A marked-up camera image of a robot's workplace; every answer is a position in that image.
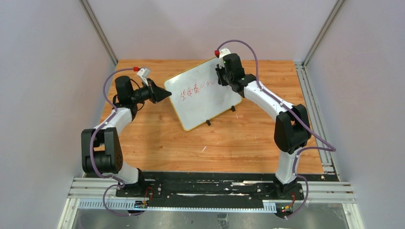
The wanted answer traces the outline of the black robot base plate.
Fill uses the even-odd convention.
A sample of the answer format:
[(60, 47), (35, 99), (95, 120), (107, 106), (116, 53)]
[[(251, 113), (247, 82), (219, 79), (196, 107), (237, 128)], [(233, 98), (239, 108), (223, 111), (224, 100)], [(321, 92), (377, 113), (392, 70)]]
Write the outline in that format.
[(147, 190), (136, 194), (129, 186), (116, 191), (117, 197), (151, 198), (151, 207), (173, 208), (261, 208), (264, 200), (290, 205), (303, 200), (297, 182), (292, 194), (272, 194), (272, 173), (143, 172)]

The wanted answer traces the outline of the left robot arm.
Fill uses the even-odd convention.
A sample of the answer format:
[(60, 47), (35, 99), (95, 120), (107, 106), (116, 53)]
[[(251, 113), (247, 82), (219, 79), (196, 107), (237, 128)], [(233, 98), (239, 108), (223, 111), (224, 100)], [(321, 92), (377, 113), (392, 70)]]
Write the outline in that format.
[(145, 179), (139, 168), (124, 161), (119, 134), (135, 119), (139, 105), (147, 100), (154, 104), (161, 102), (172, 93), (150, 78), (138, 89), (133, 88), (133, 82), (129, 76), (116, 78), (117, 94), (113, 97), (110, 115), (98, 126), (82, 131), (82, 169), (87, 174), (115, 179), (120, 188), (129, 186), (141, 195), (147, 190)]

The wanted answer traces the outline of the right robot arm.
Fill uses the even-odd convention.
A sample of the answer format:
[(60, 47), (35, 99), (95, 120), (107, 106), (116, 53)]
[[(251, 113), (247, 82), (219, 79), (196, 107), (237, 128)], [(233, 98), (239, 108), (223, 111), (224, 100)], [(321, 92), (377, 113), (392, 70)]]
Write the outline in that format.
[(219, 61), (215, 69), (219, 85), (230, 86), (235, 93), (258, 105), (274, 120), (274, 141), (280, 156), (270, 192), (279, 198), (287, 197), (297, 185), (298, 151), (311, 138), (306, 107), (288, 103), (265, 90), (257, 76), (245, 73), (238, 54), (223, 54), (216, 50), (215, 56)]

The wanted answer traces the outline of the yellow framed whiteboard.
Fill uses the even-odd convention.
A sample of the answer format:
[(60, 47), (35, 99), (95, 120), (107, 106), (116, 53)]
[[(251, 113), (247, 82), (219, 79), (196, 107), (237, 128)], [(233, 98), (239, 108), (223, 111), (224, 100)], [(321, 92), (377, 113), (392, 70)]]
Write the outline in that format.
[(242, 97), (230, 86), (218, 83), (216, 65), (211, 58), (164, 82), (173, 109), (185, 131), (190, 131), (206, 121), (241, 103)]

